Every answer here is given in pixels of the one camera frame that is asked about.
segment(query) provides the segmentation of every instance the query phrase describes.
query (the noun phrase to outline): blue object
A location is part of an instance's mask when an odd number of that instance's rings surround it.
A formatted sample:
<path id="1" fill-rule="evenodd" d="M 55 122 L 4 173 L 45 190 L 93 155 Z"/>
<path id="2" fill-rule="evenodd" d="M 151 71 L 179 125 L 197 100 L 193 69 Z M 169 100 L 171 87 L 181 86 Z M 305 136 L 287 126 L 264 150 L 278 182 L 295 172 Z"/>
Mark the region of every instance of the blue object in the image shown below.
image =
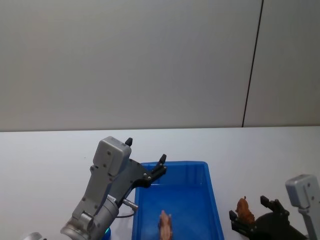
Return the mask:
<path id="1" fill-rule="evenodd" d="M 156 162 L 143 163 L 151 170 Z M 158 240 L 159 215 L 171 214 L 174 240 L 223 240 L 208 165 L 202 161 L 166 162 L 166 174 L 151 187 L 135 190 L 139 209 L 132 240 Z"/>
<path id="2" fill-rule="evenodd" d="M 101 240 L 109 240 L 110 239 L 110 236 L 111 236 L 111 229 L 108 228 L 105 233 L 104 233 L 104 236 Z"/>

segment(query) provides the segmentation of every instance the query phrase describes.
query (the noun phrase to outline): blue container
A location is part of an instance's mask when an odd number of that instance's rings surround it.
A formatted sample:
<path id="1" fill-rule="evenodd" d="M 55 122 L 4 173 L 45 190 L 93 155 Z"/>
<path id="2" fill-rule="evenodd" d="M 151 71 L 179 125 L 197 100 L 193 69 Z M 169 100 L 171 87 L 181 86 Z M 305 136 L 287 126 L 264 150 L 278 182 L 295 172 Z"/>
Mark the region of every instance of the blue container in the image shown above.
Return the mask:
<path id="1" fill-rule="evenodd" d="M 143 163 L 151 170 L 156 162 Z M 159 215 L 171 214 L 174 240 L 223 240 L 208 165 L 202 161 L 166 162 L 166 174 L 151 187 L 135 190 L 139 209 L 132 240 L 158 240 Z"/>

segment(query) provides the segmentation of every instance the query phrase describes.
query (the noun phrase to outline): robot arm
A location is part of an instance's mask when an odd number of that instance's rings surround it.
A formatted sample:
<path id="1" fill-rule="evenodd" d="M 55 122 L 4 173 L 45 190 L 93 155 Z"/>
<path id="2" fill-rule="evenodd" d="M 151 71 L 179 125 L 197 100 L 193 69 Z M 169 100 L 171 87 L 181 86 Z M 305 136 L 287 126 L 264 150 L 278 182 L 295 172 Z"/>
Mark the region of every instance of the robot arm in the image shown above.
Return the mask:
<path id="1" fill-rule="evenodd" d="M 126 199 L 129 193 L 136 187 L 150 187 L 166 173 L 166 155 L 162 155 L 155 168 L 149 171 L 130 159 L 131 145 L 132 138 L 122 143 L 111 136 L 99 142 L 84 196 L 61 234 L 72 240 L 101 240 L 122 204 L 132 209 L 137 207 Z M 34 238 L 28 237 L 24 240 L 42 239 L 37 234 Z"/>

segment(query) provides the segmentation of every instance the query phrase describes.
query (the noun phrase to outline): blue plastic bin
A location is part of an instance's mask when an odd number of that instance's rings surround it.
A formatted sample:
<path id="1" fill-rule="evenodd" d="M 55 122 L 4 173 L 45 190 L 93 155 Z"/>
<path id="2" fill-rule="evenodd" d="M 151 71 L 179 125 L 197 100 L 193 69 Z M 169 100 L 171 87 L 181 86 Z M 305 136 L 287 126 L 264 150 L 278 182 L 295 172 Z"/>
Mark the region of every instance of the blue plastic bin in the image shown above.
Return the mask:
<path id="1" fill-rule="evenodd" d="M 156 162 L 143 163 L 151 170 Z M 159 215 L 171 214 L 174 240 L 223 240 L 208 165 L 202 161 L 166 162 L 167 172 L 151 187 L 135 191 L 139 209 L 132 240 L 158 240 Z"/>

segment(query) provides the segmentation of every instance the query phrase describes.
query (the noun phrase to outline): white table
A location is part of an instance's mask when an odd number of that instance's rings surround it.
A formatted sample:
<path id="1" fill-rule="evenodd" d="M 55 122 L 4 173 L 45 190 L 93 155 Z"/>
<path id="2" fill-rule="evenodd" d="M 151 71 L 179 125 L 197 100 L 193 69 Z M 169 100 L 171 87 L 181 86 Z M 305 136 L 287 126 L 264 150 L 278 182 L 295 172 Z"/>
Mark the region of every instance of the white table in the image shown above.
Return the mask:
<path id="1" fill-rule="evenodd" d="M 207 162 L 226 240 L 244 239 L 229 220 L 243 196 L 256 217 L 268 212 L 260 195 L 278 198 L 291 224 L 307 233 L 285 181 L 303 173 L 320 179 L 320 127 L 45 131 L 0 133 L 1 239 L 59 232 L 85 191 L 97 144 L 107 136 L 132 137 L 131 156 L 139 162 L 157 161 L 162 153 L 168 161 Z M 132 222 L 117 219 L 112 240 L 130 240 Z"/>

